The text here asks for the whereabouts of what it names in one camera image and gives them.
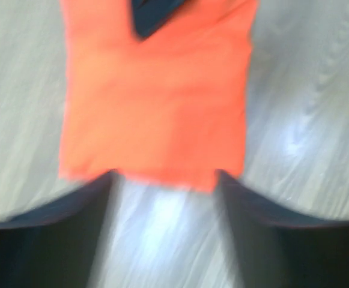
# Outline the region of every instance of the wood grain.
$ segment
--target wood grain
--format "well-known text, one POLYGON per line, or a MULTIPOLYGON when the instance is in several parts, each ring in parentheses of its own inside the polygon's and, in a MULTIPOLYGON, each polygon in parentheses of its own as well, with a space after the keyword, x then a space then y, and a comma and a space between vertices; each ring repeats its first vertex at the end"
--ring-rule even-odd
MULTIPOLYGON (((253 26, 243 180, 349 218, 349 1, 264 0, 253 26)), ((0 218, 65 193, 57 0, 0 0, 0 218)), ((214 197, 122 180, 93 287, 232 287, 214 197)))

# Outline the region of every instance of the black object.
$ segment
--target black object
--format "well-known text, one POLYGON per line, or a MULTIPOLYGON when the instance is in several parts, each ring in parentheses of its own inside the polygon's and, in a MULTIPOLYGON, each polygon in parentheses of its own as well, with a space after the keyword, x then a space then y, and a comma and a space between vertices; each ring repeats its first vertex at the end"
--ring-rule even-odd
POLYGON ((156 32, 185 0, 132 0, 135 32, 147 38, 156 32))
POLYGON ((0 222, 0 288, 86 288, 113 181, 0 222))
POLYGON ((293 212, 223 171, 218 189, 245 288, 349 288, 349 221, 293 212))

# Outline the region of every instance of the cloth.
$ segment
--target cloth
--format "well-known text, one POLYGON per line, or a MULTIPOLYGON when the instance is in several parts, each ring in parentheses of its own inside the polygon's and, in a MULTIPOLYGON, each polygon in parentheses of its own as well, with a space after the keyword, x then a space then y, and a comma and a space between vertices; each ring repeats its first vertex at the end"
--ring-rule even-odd
POLYGON ((211 192, 238 176, 256 0, 190 0, 148 39, 130 0, 61 0, 67 102, 59 175, 135 179, 211 192))

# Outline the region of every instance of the orange fabric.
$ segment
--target orange fabric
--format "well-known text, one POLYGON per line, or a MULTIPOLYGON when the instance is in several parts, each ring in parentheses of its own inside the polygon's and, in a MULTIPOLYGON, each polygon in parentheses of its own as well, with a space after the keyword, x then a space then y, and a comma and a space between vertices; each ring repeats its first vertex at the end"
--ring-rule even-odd
POLYGON ((68 92, 60 176, 109 169, 211 191, 238 176, 255 0, 190 0, 145 41, 130 0, 61 0, 68 92))

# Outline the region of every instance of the orange cloth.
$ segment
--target orange cloth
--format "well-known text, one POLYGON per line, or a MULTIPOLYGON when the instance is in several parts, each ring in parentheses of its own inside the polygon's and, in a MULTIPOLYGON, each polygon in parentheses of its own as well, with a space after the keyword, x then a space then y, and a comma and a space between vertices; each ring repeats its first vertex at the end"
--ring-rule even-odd
POLYGON ((210 192, 243 170, 256 0, 189 0, 145 41, 131 0, 61 0, 68 92, 59 174, 109 169, 210 192))

